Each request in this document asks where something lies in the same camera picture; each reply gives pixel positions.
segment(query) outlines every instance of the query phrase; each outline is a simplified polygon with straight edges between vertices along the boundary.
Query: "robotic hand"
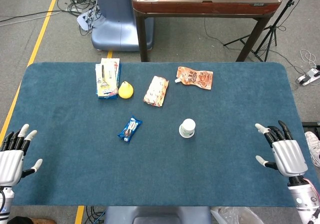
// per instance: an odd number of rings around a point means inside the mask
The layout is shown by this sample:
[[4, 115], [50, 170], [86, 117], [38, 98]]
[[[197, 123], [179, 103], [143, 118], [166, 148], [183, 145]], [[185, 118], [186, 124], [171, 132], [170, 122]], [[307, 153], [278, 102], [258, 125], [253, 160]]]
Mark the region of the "robotic hand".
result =
[[319, 194], [312, 183], [303, 177], [308, 170], [305, 158], [298, 142], [293, 140], [287, 125], [281, 120], [278, 123], [283, 132], [276, 126], [266, 128], [261, 124], [255, 124], [258, 131], [268, 141], [275, 162], [264, 160], [259, 155], [256, 155], [255, 158], [262, 166], [278, 170], [283, 176], [289, 178], [287, 186], [302, 223], [318, 224], [320, 223], [320, 219], [318, 219], [320, 213]]
[[29, 125], [25, 124], [16, 133], [10, 132], [4, 138], [0, 148], [0, 193], [2, 195], [0, 224], [6, 224], [10, 215], [11, 205], [15, 197], [12, 187], [21, 178], [37, 172], [42, 164], [42, 159], [39, 159], [33, 167], [23, 171], [24, 159], [30, 142], [37, 134], [37, 131], [33, 130], [25, 137], [28, 128]]

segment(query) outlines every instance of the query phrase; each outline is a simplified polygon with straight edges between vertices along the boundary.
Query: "gray carpet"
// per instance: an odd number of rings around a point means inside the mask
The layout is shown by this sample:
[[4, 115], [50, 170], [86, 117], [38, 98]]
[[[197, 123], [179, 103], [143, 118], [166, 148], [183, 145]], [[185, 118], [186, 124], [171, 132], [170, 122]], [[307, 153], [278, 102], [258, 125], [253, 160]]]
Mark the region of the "gray carpet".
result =
[[[7, 16], [46, 11], [51, 0], [0, 0], [0, 20]], [[301, 0], [290, 18], [285, 22], [286, 31], [277, 32], [278, 47], [271, 49], [286, 56], [293, 65], [309, 69], [300, 57], [300, 49], [307, 49], [320, 58], [320, 0]], [[43, 19], [0, 27], [0, 126], [3, 125], [17, 87], [22, 79], [31, 52], [42, 27]], [[207, 19], [207, 30], [223, 42], [232, 41], [248, 34], [255, 24], [251, 19]], [[232, 48], [241, 48], [235, 43]], [[206, 36], [203, 19], [157, 18], [155, 44], [149, 56], [153, 62], [233, 62], [238, 50], [227, 50]], [[89, 36], [81, 36], [75, 17], [60, 13], [51, 17], [36, 62], [95, 62], [105, 57], [105, 51], [97, 51]], [[139, 61], [137, 52], [115, 52], [114, 57], [124, 62]], [[290, 65], [276, 53], [270, 53], [269, 61]], [[299, 76], [293, 68], [287, 69], [292, 83]], [[302, 121], [320, 120], [320, 85], [299, 87], [292, 85], [295, 103]], [[76, 207], [28, 206], [14, 207], [12, 215], [50, 217], [58, 223], [72, 223]], [[294, 208], [253, 208], [265, 224], [298, 224], [299, 217]]]

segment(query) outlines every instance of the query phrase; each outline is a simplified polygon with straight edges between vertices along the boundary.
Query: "blue table mat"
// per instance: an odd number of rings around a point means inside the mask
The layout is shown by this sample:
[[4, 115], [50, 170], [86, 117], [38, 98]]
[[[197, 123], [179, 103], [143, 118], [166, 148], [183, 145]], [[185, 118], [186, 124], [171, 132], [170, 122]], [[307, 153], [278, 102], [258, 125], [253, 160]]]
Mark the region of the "blue table mat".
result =
[[[214, 72], [212, 90], [175, 83], [177, 68]], [[143, 102], [153, 76], [169, 80], [162, 107]], [[301, 120], [278, 63], [122, 63], [130, 99], [98, 99], [94, 63], [35, 63], [27, 68], [8, 127], [38, 134], [24, 167], [40, 170], [14, 187], [15, 205], [293, 207], [288, 179], [255, 123], [288, 124], [316, 186]], [[117, 134], [131, 115], [143, 121], [130, 143]], [[179, 125], [195, 120], [185, 139]]]

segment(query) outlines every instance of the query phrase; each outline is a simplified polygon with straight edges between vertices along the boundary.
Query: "wooden table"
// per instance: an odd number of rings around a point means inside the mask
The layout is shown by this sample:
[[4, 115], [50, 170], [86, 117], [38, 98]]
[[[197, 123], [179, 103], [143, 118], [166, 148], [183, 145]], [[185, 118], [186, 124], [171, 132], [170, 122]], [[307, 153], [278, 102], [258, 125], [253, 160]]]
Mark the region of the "wooden table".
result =
[[257, 23], [236, 59], [237, 62], [243, 62], [281, 2], [282, 0], [132, 0], [141, 61], [148, 62], [145, 18], [253, 18]]

